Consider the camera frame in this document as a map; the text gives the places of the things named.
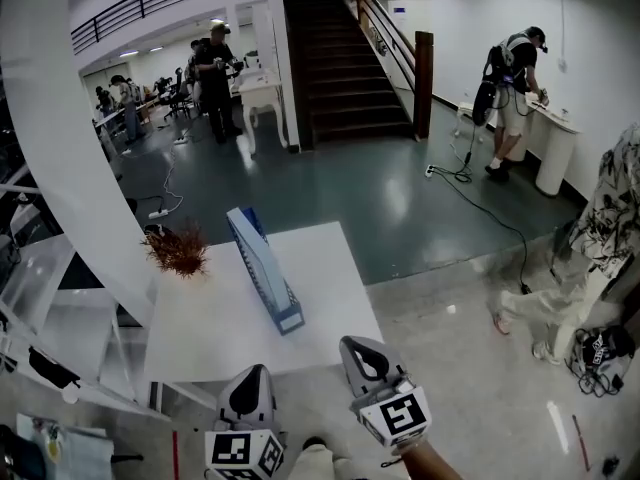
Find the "white metal rack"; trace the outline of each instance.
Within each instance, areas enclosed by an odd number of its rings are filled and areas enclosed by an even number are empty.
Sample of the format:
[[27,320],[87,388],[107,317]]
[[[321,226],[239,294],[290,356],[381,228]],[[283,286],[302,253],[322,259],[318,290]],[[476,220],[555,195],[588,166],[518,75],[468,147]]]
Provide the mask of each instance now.
[[18,373],[60,391],[29,364],[33,347],[80,377],[79,399],[168,421],[149,407],[147,331],[120,329],[118,303],[104,288],[58,289],[74,254],[65,235],[20,249],[21,261],[0,293],[9,322],[6,356]]

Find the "staircase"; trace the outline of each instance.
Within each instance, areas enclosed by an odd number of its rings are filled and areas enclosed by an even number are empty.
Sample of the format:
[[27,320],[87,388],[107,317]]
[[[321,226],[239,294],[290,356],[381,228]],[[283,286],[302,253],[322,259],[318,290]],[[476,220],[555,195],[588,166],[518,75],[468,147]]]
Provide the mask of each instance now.
[[303,148],[413,137],[411,121],[345,3],[284,0],[284,6]]

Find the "black pants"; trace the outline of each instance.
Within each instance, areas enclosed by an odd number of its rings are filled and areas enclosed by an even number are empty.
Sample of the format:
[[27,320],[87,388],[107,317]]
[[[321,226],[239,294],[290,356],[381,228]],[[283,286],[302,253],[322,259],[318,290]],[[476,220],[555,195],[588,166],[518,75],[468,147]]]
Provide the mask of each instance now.
[[231,114],[231,94],[229,86],[226,84],[214,85],[212,87],[203,87],[201,103],[203,110],[209,113],[209,122],[211,123],[211,131],[216,136],[217,142],[225,141],[225,134],[233,130],[236,126],[233,124],[233,116]]

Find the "shoe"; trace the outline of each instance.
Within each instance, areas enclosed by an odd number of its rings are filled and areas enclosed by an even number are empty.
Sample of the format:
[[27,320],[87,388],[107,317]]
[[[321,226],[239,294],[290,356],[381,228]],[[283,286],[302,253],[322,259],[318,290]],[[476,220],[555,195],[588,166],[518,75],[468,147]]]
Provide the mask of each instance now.
[[490,166],[487,165],[484,168],[484,170],[487,171],[491,179],[494,179],[500,182],[509,181],[509,173],[502,166],[498,167],[497,169],[492,169]]
[[547,344],[544,341],[538,341],[537,343],[534,343],[531,349],[531,353],[536,359],[539,359],[540,361],[547,361],[554,366],[562,364],[562,361],[556,359],[555,357],[553,357],[553,355],[551,355],[551,352],[549,352],[549,347],[547,347]]
[[503,336],[511,334],[511,322],[506,320],[500,311],[493,315],[493,325],[495,325],[498,332]]
[[225,126],[224,131],[227,137],[237,137],[238,135],[242,135],[242,128],[238,128],[235,125]]
[[313,446],[315,444],[319,444],[324,446],[325,448],[327,447],[327,443],[324,442],[324,439],[314,436],[314,437],[310,437],[309,439],[307,439],[304,444],[302,445],[302,449],[306,450],[307,448],[309,448],[310,446]]

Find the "brown dried plant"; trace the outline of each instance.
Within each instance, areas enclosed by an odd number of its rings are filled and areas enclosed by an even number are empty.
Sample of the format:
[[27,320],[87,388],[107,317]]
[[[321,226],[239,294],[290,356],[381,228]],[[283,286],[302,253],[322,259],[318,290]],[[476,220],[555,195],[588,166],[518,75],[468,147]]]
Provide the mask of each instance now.
[[153,258],[162,272],[175,271],[183,279],[200,272],[206,274],[205,251],[207,244],[202,237],[200,226],[188,220],[183,229],[161,236],[149,233],[142,241],[149,246],[148,255]]

